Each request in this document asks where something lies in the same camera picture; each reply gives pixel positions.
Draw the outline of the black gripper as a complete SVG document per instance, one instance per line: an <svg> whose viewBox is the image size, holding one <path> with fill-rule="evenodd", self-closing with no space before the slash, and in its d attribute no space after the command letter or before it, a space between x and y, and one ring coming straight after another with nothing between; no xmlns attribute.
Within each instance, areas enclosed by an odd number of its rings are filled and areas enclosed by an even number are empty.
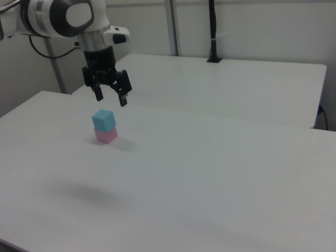
<svg viewBox="0 0 336 252"><path fill-rule="evenodd" d="M112 46L98 51L84 51L87 65L82 68L85 85L95 93L96 100L103 99L100 84L111 85L118 94L120 106L127 105L128 93L132 90L126 70L116 71L116 59Z"/></svg>

